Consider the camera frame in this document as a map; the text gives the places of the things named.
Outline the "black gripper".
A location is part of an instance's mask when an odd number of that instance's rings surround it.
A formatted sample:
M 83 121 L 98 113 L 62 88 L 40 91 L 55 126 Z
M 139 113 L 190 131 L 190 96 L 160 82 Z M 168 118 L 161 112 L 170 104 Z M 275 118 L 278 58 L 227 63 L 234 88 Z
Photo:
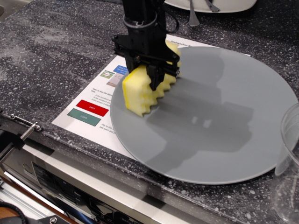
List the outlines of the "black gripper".
M 179 74 L 180 57 L 166 45 L 165 14 L 154 14 L 149 21 L 123 16 L 123 22 L 128 34 L 115 35 L 112 41 L 115 53 L 125 58 L 129 73 L 141 64 L 147 65 L 149 86 L 153 91 L 164 81 L 165 73 Z

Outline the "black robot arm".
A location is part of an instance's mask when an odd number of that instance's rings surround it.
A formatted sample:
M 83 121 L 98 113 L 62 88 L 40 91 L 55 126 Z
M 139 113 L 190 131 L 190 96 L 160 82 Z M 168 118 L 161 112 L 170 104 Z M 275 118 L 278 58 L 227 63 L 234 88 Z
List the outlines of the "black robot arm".
M 165 14 L 168 10 L 162 0 L 124 0 L 123 23 L 127 35 L 115 35 L 114 52 L 125 58 L 127 69 L 132 72 L 145 65 L 150 77 L 150 87 L 156 90 L 165 74 L 179 74 L 180 57 L 166 45 Z

